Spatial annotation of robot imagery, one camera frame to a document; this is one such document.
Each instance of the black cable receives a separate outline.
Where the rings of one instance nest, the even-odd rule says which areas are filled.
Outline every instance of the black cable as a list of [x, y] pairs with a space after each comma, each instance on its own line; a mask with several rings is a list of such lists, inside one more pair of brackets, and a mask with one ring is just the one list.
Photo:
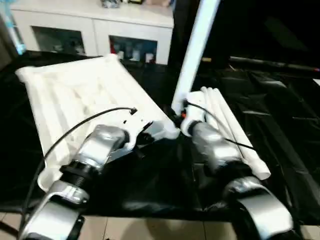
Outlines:
[[202, 226], [203, 226], [203, 232], [204, 232], [204, 240], [207, 240], [207, 232], [206, 232], [206, 226], [204, 221], [202, 221]]
[[0, 230], [10, 234], [15, 238], [18, 238], [18, 230], [3, 221], [0, 221]]
[[[201, 110], [205, 111], [207, 114], [209, 114], [211, 117], [213, 117], [214, 120], [216, 120], [216, 121], [218, 122], [218, 124], [221, 125], [221, 126], [224, 128], [224, 130], [226, 130], [226, 132], [229, 132], [228, 129], [227, 129], [227, 127], [220, 121], [220, 119], [218, 119], [217, 116], [215, 116], [214, 114], [212, 114], [210, 111], [208, 111], [208, 110], [205, 109], [204, 107], [199, 106], [199, 105], [197, 105], [197, 104], [194, 104], [194, 103], [192, 103], [192, 102], [188, 102], [187, 100], [184, 101], [184, 105], [191, 105], [191, 106], [194, 106], [194, 107], [196, 107], [196, 108], [198, 108], [198, 109], [201, 109]], [[226, 141], [228, 141], [228, 142], [230, 142], [230, 143], [236, 144], [236, 145], [238, 145], [238, 146], [247, 148], [247, 149], [256, 150], [256, 149], [255, 149], [254, 147], [252, 147], [252, 146], [248, 146], [248, 145], [245, 145], [245, 144], [243, 144], [243, 143], [239, 143], [239, 142], [237, 142], [237, 141], [233, 141], [233, 140], [231, 140], [231, 139], [229, 139], [229, 138], [226, 138], [226, 137], [224, 137], [224, 140], [226, 140]]]
[[32, 182], [31, 182], [31, 185], [29, 187], [29, 190], [28, 190], [28, 193], [26, 195], [26, 198], [24, 200], [24, 203], [23, 203], [23, 207], [22, 207], [22, 211], [21, 211], [21, 220], [20, 220], [20, 226], [19, 226], [19, 234], [21, 234], [22, 232], [22, 229], [25, 225], [25, 222], [26, 222], [26, 214], [27, 214], [27, 211], [28, 211], [28, 208], [29, 208], [29, 202], [30, 202], [30, 199], [32, 197], [32, 193], [35, 189], [35, 186], [36, 186], [36, 182], [37, 182], [37, 178], [38, 178], [38, 175], [40, 174], [40, 171], [43, 169], [44, 167], [44, 163], [46, 161], [46, 159], [48, 158], [48, 156], [50, 155], [50, 153], [55, 149], [55, 147], [66, 137], [68, 136], [70, 133], [72, 133], [74, 130], [76, 130], [78, 127], [82, 126], [83, 124], [85, 124], [86, 122], [89, 122], [90, 120], [92, 119], [95, 119], [103, 114], [107, 114], [107, 113], [110, 113], [110, 112], [113, 112], [113, 111], [117, 111], [117, 110], [130, 110], [130, 113], [133, 115], [135, 112], [137, 112], [137, 109], [136, 108], [131, 108], [131, 107], [115, 107], [115, 108], [111, 108], [111, 109], [108, 109], [108, 110], [105, 110], [105, 111], [102, 111], [102, 112], [99, 112], [93, 116], [90, 116], [88, 118], [86, 118], [85, 120], [79, 122], [77, 125], [75, 125], [74, 127], [72, 127], [70, 130], [68, 130], [65, 134], [63, 134], [50, 148], [49, 150], [46, 152], [46, 154], [44, 155], [44, 157], [42, 158], [42, 160], [40, 161], [35, 173], [34, 173], [34, 176], [33, 176], [33, 179], [32, 179]]

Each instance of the black joint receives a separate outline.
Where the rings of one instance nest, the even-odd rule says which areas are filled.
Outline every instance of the black joint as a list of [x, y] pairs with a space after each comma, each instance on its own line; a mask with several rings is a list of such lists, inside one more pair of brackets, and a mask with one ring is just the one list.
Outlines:
[[95, 167], [74, 160], [69, 165], [62, 166], [60, 171], [62, 172], [61, 181], [77, 186], [86, 192], [90, 191], [98, 176]]
[[221, 167], [214, 176], [219, 179], [219, 185], [222, 189], [235, 179], [254, 177], [250, 166], [239, 160], [231, 161]]
[[169, 117], [169, 119], [174, 123], [175, 127], [180, 128], [184, 118], [180, 115], [177, 115], [176, 112], [170, 106], [164, 106], [162, 110]]
[[183, 104], [183, 107], [186, 108], [189, 105], [189, 102], [187, 99], [184, 99], [182, 104]]
[[154, 141], [155, 139], [147, 132], [141, 132], [136, 137], [137, 145], [147, 145], [153, 143]]
[[85, 218], [83, 216], [80, 216], [75, 221], [67, 240], [77, 240], [79, 238], [84, 222], [85, 222]]

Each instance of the floor tile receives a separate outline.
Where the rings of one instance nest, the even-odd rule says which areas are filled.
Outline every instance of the floor tile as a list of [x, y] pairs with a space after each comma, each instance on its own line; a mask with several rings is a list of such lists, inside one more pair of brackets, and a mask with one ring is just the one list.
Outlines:
[[[11, 227], [18, 229], [20, 224], [21, 215], [15, 213], [7, 213], [2, 222], [10, 225]], [[9, 235], [8, 233], [0, 230], [0, 239], [1, 240], [16, 240], [14, 236]]]
[[230, 222], [204, 222], [207, 240], [236, 240], [237, 236]]
[[319, 226], [301, 226], [301, 231], [305, 239], [320, 240]]
[[204, 240], [203, 223], [169, 219], [109, 217], [104, 239]]
[[0, 212], [0, 221], [2, 221], [2, 219], [4, 219], [6, 213], [5, 212]]
[[78, 240], [103, 240], [107, 217], [85, 216], [85, 222]]

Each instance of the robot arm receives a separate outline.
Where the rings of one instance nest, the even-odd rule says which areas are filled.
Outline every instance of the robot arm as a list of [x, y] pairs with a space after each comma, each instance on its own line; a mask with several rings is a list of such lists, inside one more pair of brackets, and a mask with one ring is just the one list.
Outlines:
[[61, 178], [45, 194], [18, 239], [78, 239], [84, 223], [81, 212], [90, 198], [96, 178], [110, 153], [128, 141], [128, 134], [123, 129], [98, 125], [71, 163], [61, 167]]
[[217, 194], [232, 211], [238, 239], [297, 239], [291, 214], [243, 163], [234, 144], [206, 122], [190, 124], [188, 131], [210, 173], [219, 180]]

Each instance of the black tablecloth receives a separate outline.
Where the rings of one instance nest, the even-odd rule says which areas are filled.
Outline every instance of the black tablecloth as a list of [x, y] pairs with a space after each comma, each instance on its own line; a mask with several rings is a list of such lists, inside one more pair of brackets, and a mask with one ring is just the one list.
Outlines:
[[[42, 158], [28, 95], [14, 74], [83, 57], [27, 52], [0, 72], [0, 211], [19, 212]], [[170, 105], [180, 69], [125, 62], [124, 66], [162, 108]], [[288, 74], [200, 69], [194, 90], [218, 87], [260, 157], [271, 170], [264, 184], [301, 224], [320, 223], [320, 87], [311, 78]], [[216, 179], [192, 158], [190, 140], [163, 139], [108, 164], [87, 214], [188, 220], [229, 219], [215, 193]], [[40, 189], [32, 204], [43, 196]]]

